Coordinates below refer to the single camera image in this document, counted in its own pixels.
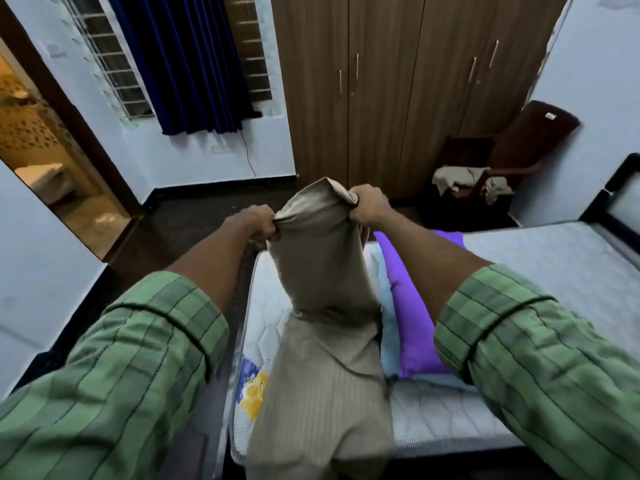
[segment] door frame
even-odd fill
[[[0,38],[32,79],[44,100],[58,114],[71,136],[127,213],[132,218],[139,216],[142,213],[142,206],[138,199],[109,158],[98,138],[93,134],[82,114],[69,101],[5,0],[0,0]]]

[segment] light blue pillow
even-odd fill
[[[380,282],[380,305],[382,311],[382,341],[380,343],[380,361],[385,371],[385,376],[396,378],[400,368],[400,332],[396,320],[394,298],[391,295],[391,284],[387,277],[387,266],[382,256],[380,246],[376,245],[374,258],[378,261],[378,280]],[[412,377],[413,380],[427,381],[444,387],[454,387],[471,392],[477,392],[475,386],[465,384],[462,380],[450,374],[420,374]]]

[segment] hand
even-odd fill
[[[265,241],[276,232],[276,226],[273,224],[275,217],[276,214],[268,205],[252,205],[230,218],[237,219],[246,226],[251,236],[249,242],[263,248]]]
[[[377,187],[359,185],[350,192],[358,196],[358,206],[349,217],[360,225],[379,230],[383,220],[393,213],[386,195]]]

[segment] purple pillow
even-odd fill
[[[465,247],[461,232],[434,232]],[[410,378],[416,374],[453,374],[436,354],[433,345],[435,327],[402,259],[386,235],[381,232],[374,234],[385,258],[400,333],[398,376]]]

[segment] window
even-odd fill
[[[107,0],[54,0],[83,47],[109,103],[129,120],[154,117],[147,91]]]
[[[223,0],[252,102],[270,101],[271,87],[254,0]]]

